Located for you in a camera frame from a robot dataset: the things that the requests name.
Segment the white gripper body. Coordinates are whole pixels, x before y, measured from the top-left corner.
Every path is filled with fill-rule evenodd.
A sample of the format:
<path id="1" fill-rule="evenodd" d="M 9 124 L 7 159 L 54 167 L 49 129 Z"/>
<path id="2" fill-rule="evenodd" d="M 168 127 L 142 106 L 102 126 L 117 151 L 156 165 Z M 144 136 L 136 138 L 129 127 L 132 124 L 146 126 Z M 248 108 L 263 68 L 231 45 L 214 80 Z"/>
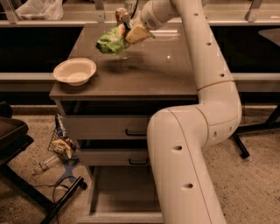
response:
<path id="1" fill-rule="evenodd" d="M 140 20 L 142 24 L 148 29 L 155 31 L 159 29 L 163 23 L 157 18 L 153 10 L 153 2 L 149 1 L 144 5 L 140 12 Z"/>

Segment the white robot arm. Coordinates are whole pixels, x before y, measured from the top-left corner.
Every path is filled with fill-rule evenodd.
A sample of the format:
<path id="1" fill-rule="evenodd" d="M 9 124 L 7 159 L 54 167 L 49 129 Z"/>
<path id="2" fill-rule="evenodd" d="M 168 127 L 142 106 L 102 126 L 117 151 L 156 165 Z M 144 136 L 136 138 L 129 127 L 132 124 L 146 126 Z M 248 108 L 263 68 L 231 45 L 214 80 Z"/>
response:
<path id="1" fill-rule="evenodd" d="M 149 0 L 137 17 L 148 30 L 179 17 L 199 102 L 164 108 L 147 129 L 148 152 L 164 224 L 227 224 L 202 150 L 229 138 L 242 118 L 240 97 L 201 0 Z"/>

